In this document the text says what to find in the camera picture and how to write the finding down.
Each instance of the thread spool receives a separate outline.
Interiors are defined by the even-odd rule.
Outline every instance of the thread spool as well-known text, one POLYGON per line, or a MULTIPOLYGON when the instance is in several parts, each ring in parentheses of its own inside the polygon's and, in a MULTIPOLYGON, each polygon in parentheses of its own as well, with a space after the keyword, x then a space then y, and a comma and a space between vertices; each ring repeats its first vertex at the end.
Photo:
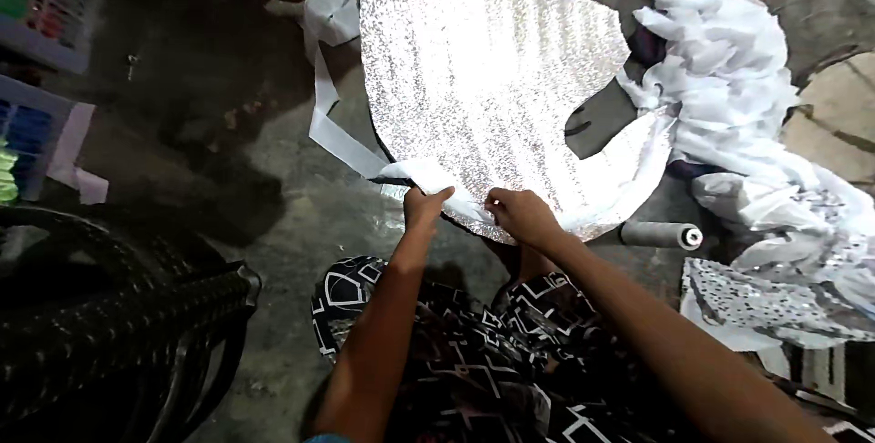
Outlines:
POLYGON ((683 222, 626 221, 619 229, 619 239, 636 247, 683 248, 692 251, 704 236, 695 224, 683 222))

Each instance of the plastic crate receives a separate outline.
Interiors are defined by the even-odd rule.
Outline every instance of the plastic crate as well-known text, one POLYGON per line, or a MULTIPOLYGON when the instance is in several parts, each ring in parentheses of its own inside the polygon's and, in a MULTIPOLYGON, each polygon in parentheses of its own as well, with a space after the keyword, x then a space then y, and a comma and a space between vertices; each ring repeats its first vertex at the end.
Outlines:
POLYGON ((75 102, 23 82, 0 76, 0 137, 16 153, 12 177, 18 195, 36 201, 75 102))
POLYGON ((88 67, 95 0, 0 0, 0 45, 59 69, 88 67))

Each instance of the geometric print pants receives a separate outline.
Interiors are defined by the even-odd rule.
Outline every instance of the geometric print pants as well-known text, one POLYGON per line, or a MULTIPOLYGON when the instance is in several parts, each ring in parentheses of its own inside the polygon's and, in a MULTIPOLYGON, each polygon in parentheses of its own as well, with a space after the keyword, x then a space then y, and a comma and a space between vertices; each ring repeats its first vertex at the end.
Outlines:
MULTIPOLYGON (((316 284, 319 351, 334 361, 387 262, 334 263, 316 284)), ((422 283, 386 441, 699 441, 652 374, 568 277, 499 292, 492 307, 422 283)))

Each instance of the round fabric piece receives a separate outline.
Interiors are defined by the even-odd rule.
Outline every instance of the round fabric piece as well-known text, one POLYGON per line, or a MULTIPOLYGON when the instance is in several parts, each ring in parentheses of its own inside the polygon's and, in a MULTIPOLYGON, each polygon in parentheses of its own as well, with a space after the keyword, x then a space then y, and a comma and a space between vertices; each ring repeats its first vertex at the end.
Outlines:
MULTIPOLYGON (((671 117, 647 113, 585 160, 571 113, 628 57, 615 10, 588 0, 361 0, 362 62, 391 158, 435 158, 478 203, 531 189, 589 240, 631 216, 662 177, 671 117)), ((499 227, 444 212, 482 236, 499 227)))

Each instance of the person's left hand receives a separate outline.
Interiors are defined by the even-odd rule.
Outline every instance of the person's left hand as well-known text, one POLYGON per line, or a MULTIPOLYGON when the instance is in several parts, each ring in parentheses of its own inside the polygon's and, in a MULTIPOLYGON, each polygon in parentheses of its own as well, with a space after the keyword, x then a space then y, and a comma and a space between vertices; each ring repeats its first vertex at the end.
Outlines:
POLYGON ((418 186, 404 194, 404 225, 408 231, 422 230, 433 232, 435 221, 440 215, 441 205, 456 191, 448 186, 434 195, 425 195, 418 186))

